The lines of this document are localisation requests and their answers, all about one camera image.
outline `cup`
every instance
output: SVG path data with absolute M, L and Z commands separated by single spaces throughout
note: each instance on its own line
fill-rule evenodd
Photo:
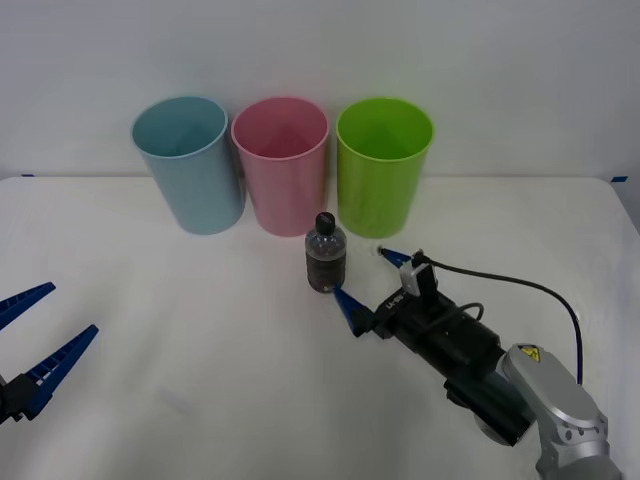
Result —
M 262 228 L 283 237 L 310 230 L 326 206 L 326 114 L 303 98 L 268 98 L 238 114 L 231 136 Z
M 407 219 L 433 138 L 431 120 L 399 98 L 368 98 L 338 118 L 338 214 L 353 233 L 383 238 Z
M 228 123 L 227 113 L 214 101 L 178 97 L 148 108 L 131 128 L 133 143 L 187 232 L 221 232 L 244 210 L 244 193 L 225 139 Z

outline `white table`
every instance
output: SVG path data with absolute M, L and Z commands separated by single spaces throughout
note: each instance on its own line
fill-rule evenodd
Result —
M 376 256 L 378 241 L 349 242 L 345 288 L 375 307 L 397 271 Z M 640 476 L 640 237 L 609 185 L 425 179 L 407 227 L 384 243 L 564 295 L 612 456 Z M 0 428 L 5 480 L 537 478 L 537 428 L 515 448 L 497 445 L 426 362 L 395 340 L 354 339 L 332 297 L 306 284 L 302 238 L 261 230 L 249 202 L 233 228 L 197 237 L 150 178 L 5 180 L 0 271 L 0 299 L 58 287 L 0 334 L 5 378 L 100 328 L 42 414 Z M 574 371 L 571 322 L 555 300 L 439 278 L 456 302 L 484 303 L 503 345 L 541 344 Z

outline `plastic bottle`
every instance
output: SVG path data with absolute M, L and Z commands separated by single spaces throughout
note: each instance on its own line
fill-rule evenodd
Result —
M 330 293 L 344 283 L 347 236 L 329 212 L 316 216 L 316 228 L 305 237 L 307 279 L 314 290 Z

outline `black cable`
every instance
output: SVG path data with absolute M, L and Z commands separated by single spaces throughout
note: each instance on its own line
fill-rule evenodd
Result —
M 500 282 L 510 282 L 510 283 L 516 283 L 518 285 L 524 285 L 525 287 L 535 288 L 536 290 L 540 290 L 541 292 L 547 293 L 551 295 L 553 298 L 555 298 L 556 300 L 558 300 L 562 304 L 562 306 L 567 309 L 567 312 L 569 312 L 569 316 L 571 317 L 571 321 L 573 322 L 573 329 L 576 332 L 576 354 L 578 357 L 577 382 L 578 382 L 578 385 L 582 385 L 583 353 L 582 353 L 582 333 L 580 333 L 580 324 L 578 323 L 578 316 L 576 315 L 576 312 L 573 311 L 573 308 L 571 308 L 571 305 L 569 305 L 569 302 L 567 302 L 564 298 L 562 298 L 562 296 L 559 293 L 556 293 L 550 288 L 547 288 L 543 285 L 530 282 L 528 280 L 522 280 L 514 277 L 507 277 L 506 275 L 482 273 L 482 272 L 476 272 L 473 270 L 467 270 L 464 268 L 452 267 L 451 265 L 446 265 L 444 263 L 437 262 L 426 256 L 424 258 L 427 260 L 428 263 L 430 263 L 434 267 L 442 268 L 443 270 L 449 270 L 450 272 L 454 272 L 454 273 L 461 273 L 462 275 L 470 275 L 472 277 L 488 278 L 489 280 L 498 280 Z
M 482 315 L 484 314 L 484 305 L 478 302 L 467 303 L 466 305 L 462 305 L 461 307 L 453 308 L 449 310 L 447 313 L 445 313 L 444 315 L 442 315 L 441 317 L 436 318 L 433 322 L 429 323 L 426 326 L 426 328 L 422 330 L 422 332 L 420 332 L 420 334 L 425 335 L 431 332 L 434 328 L 437 328 L 443 323 L 448 322 L 452 318 L 457 317 L 462 312 L 469 310 L 470 308 L 478 309 L 478 315 L 476 316 L 475 320 L 479 322 L 482 319 Z

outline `bottle cap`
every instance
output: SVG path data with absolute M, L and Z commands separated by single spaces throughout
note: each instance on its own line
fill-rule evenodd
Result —
M 320 235 L 332 235 L 336 230 L 336 217 L 329 212 L 321 212 L 316 216 L 316 230 Z

